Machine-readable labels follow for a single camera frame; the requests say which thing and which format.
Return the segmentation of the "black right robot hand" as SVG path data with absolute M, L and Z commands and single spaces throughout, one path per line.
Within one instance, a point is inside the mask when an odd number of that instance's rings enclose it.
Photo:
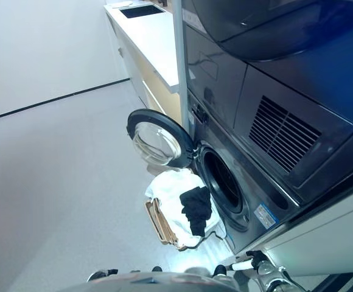
M 272 272 L 272 264 L 260 250 L 250 250 L 237 258 L 237 261 L 227 267 L 228 271 L 255 271 L 258 275 Z

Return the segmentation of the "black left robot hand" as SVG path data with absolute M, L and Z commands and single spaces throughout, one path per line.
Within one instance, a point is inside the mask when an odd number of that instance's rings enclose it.
M 108 277 L 110 275 L 113 274 L 117 274 L 118 273 L 118 269 L 102 269 L 102 270 L 98 270 L 96 272 L 93 272 L 87 279 L 87 282 L 93 281 L 93 280 L 97 280 L 97 279 L 101 279 L 104 277 Z

